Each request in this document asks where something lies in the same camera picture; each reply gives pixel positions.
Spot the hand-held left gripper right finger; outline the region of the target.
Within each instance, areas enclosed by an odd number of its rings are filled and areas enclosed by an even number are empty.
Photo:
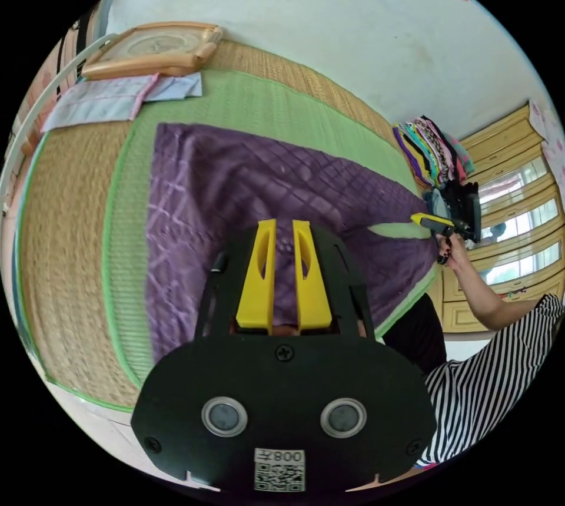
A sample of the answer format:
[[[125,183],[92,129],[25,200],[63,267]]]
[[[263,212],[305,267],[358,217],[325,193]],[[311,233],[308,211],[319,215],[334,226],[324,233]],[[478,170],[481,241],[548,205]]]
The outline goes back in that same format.
[[[327,329],[332,315],[310,223],[293,220],[293,238],[298,330]]]

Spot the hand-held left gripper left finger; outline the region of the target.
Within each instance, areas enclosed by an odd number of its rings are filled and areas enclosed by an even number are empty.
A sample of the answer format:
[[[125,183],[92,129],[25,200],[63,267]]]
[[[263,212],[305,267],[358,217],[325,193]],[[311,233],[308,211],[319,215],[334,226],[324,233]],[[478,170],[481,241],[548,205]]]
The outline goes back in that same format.
[[[236,313],[237,325],[243,330],[272,333],[276,232],[274,219],[257,224]]]

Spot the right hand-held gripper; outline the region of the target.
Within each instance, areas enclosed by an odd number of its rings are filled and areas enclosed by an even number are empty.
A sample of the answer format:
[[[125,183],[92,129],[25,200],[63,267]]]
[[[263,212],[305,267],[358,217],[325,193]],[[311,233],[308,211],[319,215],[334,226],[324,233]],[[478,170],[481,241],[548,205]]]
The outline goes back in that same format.
[[[413,214],[413,223],[429,230],[455,230],[454,223],[459,222],[463,239],[473,241],[473,183],[448,181],[424,192],[423,200],[432,215]]]

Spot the person's right hand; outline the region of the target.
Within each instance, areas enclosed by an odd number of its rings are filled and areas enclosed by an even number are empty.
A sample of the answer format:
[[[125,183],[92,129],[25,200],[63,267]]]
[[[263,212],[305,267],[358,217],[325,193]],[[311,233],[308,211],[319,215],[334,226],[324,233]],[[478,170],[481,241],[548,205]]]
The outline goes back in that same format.
[[[457,273],[469,264],[466,245],[458,233],[453,233],[449,237],[443,234],[436,234],[436,239],[440,263],[443,266],[447,266]]]

